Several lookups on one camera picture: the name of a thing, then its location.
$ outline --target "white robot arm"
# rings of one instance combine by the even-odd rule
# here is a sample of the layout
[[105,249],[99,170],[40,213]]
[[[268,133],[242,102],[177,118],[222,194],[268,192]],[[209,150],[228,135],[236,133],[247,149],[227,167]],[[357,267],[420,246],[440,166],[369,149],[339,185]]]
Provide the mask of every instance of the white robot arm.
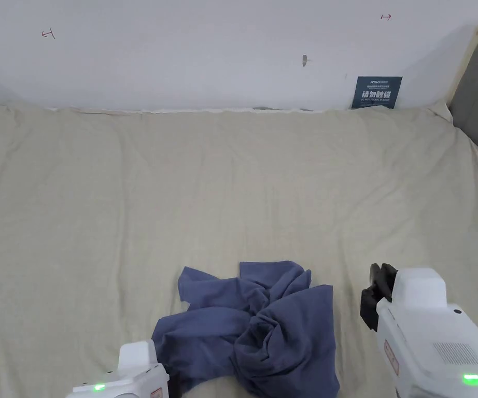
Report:
[[478,328],[447,304],[445,282],[430,268],[370,268],[360,314],[398,398],[478,398]]
[[168,381],[153,341],[138,341],[121,347],[116,371],[83,382],[67,398],[169,398]]

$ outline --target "white wall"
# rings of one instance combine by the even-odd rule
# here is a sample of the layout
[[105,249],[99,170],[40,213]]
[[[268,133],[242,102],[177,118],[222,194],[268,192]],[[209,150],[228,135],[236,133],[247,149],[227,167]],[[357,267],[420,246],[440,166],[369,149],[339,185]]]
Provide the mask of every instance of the white wall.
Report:
[[423,105],[477,24],[478,0],[0,0],[0,103],[347,108],[358,75],[401,75]]

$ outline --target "dark blue sign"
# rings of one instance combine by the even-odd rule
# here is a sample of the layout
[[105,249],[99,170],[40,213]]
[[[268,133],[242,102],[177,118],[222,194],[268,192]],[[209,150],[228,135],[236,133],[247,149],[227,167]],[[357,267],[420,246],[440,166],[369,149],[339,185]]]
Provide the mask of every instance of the dark blue sign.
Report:
[[394,109],[401,79],[401,76],[359,76],[352,109],[375,105]]

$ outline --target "blue cloth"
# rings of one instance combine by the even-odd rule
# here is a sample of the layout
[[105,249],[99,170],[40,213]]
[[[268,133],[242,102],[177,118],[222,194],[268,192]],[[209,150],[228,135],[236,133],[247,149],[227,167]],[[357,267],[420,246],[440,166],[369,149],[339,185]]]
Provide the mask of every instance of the blue cloth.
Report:
[[235,375],[263,398],[335,397],[333,286],[309,288],[311,271],[290,261],[239,269],[218,279],[186,267],[178,279],[190,307],[161,318],[152,339],[180,391]]

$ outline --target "beige bed sheet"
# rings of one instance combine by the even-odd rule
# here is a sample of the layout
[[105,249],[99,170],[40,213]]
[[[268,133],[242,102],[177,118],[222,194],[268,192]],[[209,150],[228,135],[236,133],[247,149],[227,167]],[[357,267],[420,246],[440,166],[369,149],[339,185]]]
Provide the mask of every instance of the beige bed sheet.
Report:
[[[435,111],[0,107],[0,397],[115,368],[181,311],[184,266],[287,259],[334,285],[340,397],[391,396],[359,318],[372,262],[435,268],[478,324],[478,148]],[[221,396],[247,394],[233,378],[188,394]]]

